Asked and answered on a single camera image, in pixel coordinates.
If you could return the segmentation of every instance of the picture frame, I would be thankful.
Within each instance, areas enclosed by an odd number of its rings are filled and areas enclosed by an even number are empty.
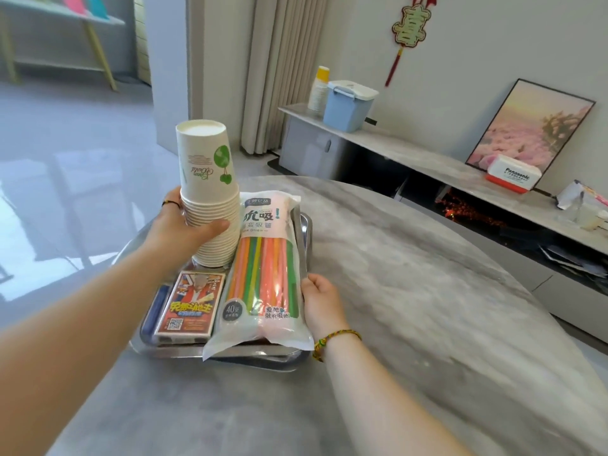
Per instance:
[[[465,163],[487,171],[496,155],[503,154],[544,174],[595,103],[519,78]]]

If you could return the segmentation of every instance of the ring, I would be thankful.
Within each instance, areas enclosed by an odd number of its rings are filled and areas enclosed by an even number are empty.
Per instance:
[[[163,201],[163,203],[162,203],[162,205],[161,205],[161,208],[162,208],[163,206],[165,206],[167,203],[173,203],[174,205],[177,205],[179,209],[182,209],[182,206],[181,206],[179,203],[174,202],[173,200],[165,200],[165,201]]]

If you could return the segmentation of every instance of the beige curtain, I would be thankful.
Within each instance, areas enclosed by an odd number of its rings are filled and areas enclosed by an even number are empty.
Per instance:
[[[278,107],[308,100],[327,0],[256,0],[241,145],[262,154],[281,144]]]

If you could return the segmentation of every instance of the round table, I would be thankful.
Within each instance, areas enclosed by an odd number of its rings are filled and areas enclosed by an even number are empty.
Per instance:
[[[540,304],[452,230],[393,199],[306,177],[311,270],[365,344],[478,455],[608,455],[608,393]],[[279,374],[124,352],[51,455],[351,455],[324,365]]]

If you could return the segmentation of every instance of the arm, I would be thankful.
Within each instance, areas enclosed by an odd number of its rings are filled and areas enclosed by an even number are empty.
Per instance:
[[[180,202],[179,189],[167,199]],[[114,365],[163,279],[227,227],[188,227],[178,207],[167,204],[137,251],[0,333],[3,453],[46,453]]]
[[[349,329],[338,290],[329,280],[309,274],[309,280],[302,281],[302,292],[308,327],[316,339]],[[330,339],[323,360],[348,433],[362,456],[470,456],[355,335]]]

